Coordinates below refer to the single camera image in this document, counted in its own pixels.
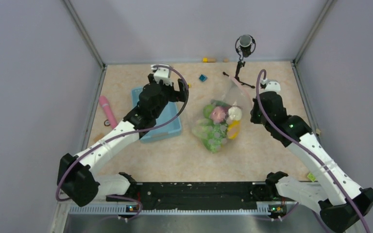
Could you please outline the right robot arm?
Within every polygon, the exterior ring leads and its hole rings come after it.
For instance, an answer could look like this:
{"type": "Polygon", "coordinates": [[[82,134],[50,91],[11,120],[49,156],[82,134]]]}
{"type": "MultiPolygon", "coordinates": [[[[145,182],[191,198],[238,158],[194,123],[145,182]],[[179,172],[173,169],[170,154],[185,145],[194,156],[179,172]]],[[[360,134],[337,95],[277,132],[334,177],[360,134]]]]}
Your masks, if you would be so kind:
{"type": "Polygon", "coordinates": [[[257,94],[251,122],[261,124],[271,136],[292,152],[312,173],[319,187],[302,183],[284,172],[268,175],[265,193],[271,200],[282,196],[309,208],[332,231],[343,233],[360,221],[366,232],[365,215],[373,207],[373,188],[363,188],[344,172],[319,143],[299,116],[291,116],[282,98],[273,91],[257,94]]]}

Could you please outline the clear zip top bag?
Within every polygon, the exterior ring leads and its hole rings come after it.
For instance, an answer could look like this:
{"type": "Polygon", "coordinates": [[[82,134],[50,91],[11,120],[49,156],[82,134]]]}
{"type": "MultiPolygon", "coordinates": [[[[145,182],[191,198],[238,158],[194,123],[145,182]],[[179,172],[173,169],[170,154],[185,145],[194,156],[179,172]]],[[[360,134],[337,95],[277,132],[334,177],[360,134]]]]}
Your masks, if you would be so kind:
{"type": "Polygon", "coordinates": [[[238,138],[251,108],[251,96],[241,83],[224,77],[193,102],[191,132],[205,149],[217,153],[238,138]]]}

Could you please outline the yellow lemon toy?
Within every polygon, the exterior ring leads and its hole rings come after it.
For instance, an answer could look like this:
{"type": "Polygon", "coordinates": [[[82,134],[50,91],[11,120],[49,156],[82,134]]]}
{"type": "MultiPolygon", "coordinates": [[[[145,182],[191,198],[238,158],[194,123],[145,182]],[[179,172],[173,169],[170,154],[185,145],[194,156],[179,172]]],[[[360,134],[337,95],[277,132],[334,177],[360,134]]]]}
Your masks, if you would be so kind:
{"type": "Polygon", "coordinates": [[[235,139],[240,133],[240,121],[233,121],[228,125],[226,136],[228,139],[235,139]]]}

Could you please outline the green lettuce toy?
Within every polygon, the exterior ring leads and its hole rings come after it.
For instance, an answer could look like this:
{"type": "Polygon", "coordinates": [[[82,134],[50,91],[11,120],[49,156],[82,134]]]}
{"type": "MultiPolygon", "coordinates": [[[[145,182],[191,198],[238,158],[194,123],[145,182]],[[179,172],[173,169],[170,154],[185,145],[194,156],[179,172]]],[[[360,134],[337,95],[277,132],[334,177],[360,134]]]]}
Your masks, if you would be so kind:
{"type": "Polygon", "coordinates": [[[227,126],[226,123],[214,123],[211,119],[202,118],[195,122],[192,133],[200,139],[208,151],[216,153],[228,141],[227,126]]]}

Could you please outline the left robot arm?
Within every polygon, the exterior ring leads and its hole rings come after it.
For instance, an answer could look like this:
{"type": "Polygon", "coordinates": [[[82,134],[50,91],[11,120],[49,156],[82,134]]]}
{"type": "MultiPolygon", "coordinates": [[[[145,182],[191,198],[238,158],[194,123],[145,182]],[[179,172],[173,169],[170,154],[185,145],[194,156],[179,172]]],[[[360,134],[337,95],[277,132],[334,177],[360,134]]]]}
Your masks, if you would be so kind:
{"type": "Polygon", "coordinates": [[[189,89],[184,78],[178,79],[179,90],[173,82],[149,78],[143,87],[137,105],[115,126],[112,131],[89,148],[60,159],[57,188],[57,201],[72,200],[78,206],[86,206],[98,196],[118,194],[124,200],[136,196],[136,187],[129,178],[118,175],[116,178],[96,178],[100,169],[128,145],[140,140],[148,132],[162,128],[174,121],[183,111],[158,125],[156,120],[170,102],[182,102],[186,107],[189,89]]]}

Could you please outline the green lime toy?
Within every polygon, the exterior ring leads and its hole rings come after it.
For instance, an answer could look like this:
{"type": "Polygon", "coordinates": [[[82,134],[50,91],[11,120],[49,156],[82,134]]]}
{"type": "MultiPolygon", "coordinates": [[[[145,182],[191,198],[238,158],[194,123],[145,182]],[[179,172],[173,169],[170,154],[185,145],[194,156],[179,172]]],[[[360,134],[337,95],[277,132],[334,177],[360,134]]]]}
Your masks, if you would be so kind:
{"type": "Polygon", "coordinates": [[[213,104],[208,104],[203,108],[203,116],[205,118],[210,118],[211,113],[215,109],[215,105],[213,104]]]}

